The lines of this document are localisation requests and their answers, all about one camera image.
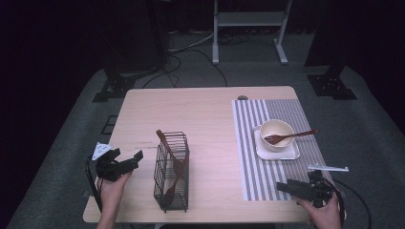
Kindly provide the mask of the person's left hand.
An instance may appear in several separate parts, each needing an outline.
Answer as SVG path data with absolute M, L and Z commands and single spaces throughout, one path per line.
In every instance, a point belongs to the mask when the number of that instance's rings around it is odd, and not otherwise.
M 97 188 L 103 207 L 118 206 L 120 204 L 125 185 L 131 175 L 131 172 L 126 173 L 116 181 L 110 181 L 104 178 L 97 180 Z

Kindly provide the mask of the cream bowl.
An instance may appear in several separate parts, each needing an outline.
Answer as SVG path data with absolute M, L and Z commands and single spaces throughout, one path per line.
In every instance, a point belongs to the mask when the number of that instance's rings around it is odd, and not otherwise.
M 282 141 L 276 144 L 272 144 L 266 141 L 266 137 L 271 135 L 292 135 L 293 133 L 294 131 L 289 124 L 287 124 L 285 121 L 278 119 L 268 120 L 260 126 L 261 142 L 271 152 L 279 153 L 284 151 L 288 146 L 290 146 L 293 143 L 294 138 L 289 137 L 283 139 Z

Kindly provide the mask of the black wire rack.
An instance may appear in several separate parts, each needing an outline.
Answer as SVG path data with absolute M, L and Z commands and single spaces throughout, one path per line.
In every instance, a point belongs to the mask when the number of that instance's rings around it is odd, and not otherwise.
M 173 172 L 171 162 L 163 158 L 158 145 L 153 195 L 164 213 L 173 210 L 186 212 L 188 209 L 189 157 L 186 165 L 185 177 L 177 177 Z

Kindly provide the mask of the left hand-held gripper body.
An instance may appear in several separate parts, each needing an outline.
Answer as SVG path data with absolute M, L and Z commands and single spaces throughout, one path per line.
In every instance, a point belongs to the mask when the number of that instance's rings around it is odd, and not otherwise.
M 124 161 L 108 162 L 106 153 L 110 150 L 115 150 L 110 144 L 97 143 L 92 160 L 96 162 L 96 173 L 99 178 L 104 178 L 110 181 L 116 181 L 122 175 L 133 171 L 135 168 L 126 166 Z

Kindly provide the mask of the person's right hand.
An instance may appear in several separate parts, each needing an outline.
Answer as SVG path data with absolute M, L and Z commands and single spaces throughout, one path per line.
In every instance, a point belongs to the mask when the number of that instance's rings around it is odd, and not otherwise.
M 308 213 L 307 224 L 314 225 L 317 229 L 342 229 L 342 220 L 347 217 L 346 212 L 340 212 L 341 207 L 338 201 L 338 197 L 335 193 L 332 194 L 332 198 L 329 202 L 321 207 L 315 208 L 306 199 L 297 199 L 297 204 L 300 205 Z

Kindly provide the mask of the brown wooden spoon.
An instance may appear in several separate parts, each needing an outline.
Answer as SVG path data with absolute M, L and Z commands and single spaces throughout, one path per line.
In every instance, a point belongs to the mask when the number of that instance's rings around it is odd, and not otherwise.
M 306 131 L 303 133 L 297 133 L 297 134 L 292 134 L 292 135 L 268 135 L 265 137 L 265 141 L 269 144 L 275 145 L 287 138 L 305 136 L 305 135 L 314 135 L 316 133 L 317 133 L 317 130 L 310 130 L 310 131 Z
M 160 139 L 159 149 L 163 158 L 170 161 L 174 174 L 179 178 L 185 177 L 186 162 L 189 157 L 187 137 L 184 132 L 163 132 L 156 130 Z

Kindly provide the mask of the striped woven placemat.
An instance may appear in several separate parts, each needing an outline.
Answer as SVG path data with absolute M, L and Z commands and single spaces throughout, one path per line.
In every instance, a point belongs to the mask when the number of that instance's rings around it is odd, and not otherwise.
M 308 181 L 308 166 L 325 163 L 312 135 L 294 140 L 300 151 L 294 160 L 263 160 L 254 151 L 253 129 L 268 120 L 283 120 L 296 133 L 310 129 L 297 99 L 234 100 L 232 111 L 245 200 L 290 200 L 289 194 L 276 189 L 276 183 L 287 179 Z

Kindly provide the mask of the white metal stand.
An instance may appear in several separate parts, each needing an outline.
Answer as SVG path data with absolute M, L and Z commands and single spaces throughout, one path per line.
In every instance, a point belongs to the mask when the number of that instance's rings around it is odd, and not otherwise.
M 278 27 L 278 37 L 273 39 L 275 50 L 282 65 L 288 64 L 288 58 L 283 48 L 283 38 L 286 31 L 292 0 L 287 0 L 284 10 L 258 12 L 220 12 L 218 0 L 214 0 L 213 34 L 212 34 L 212 63 L 220 62 L 218 33 L 220 28 L 227 27 Z

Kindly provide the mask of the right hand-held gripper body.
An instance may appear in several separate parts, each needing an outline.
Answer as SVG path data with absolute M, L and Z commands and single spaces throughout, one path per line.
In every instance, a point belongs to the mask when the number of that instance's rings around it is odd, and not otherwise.
M 315 208 L 321 208 L 329 202 L 333 195 L 337 195 L 339 207 L 343 209 L 345 205 L 340 192 L 328 179 L 323 177 L 322 172 L 348 172 L 349 168 L 320 164 L 309 165 L 308 168 L 309 184 L 305 187 L 303 194 L 299 195 L 299 198 L 310 201 Z

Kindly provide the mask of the white square plate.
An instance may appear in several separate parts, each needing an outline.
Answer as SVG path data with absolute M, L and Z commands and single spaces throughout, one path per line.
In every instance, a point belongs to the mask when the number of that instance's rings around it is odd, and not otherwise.
M 263 160 L 294 160 L 300 156 L 300 151 L 296 142 L 287 146 L 282 152 L 272 152 L 267 149 L 260 137 L 260 127 L 257 126 L 253 129 L 256 155 Z

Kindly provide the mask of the black stand base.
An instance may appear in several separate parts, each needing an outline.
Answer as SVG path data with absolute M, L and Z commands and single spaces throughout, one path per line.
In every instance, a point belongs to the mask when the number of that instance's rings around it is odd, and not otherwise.
M 104 69 L 106 81 L 100 92 L 93 98 L 94 102 L 107 102 L 110 98 L 123 98 L 134 87 L 135 75 L 133 73 L 111 68 Z
M 344 65 L 330 65 L 323 74 L 309 74 L 308 80 L 317 96 L 330 96 L 334 100 L 355 100 L 356 96 L 340 79 Z

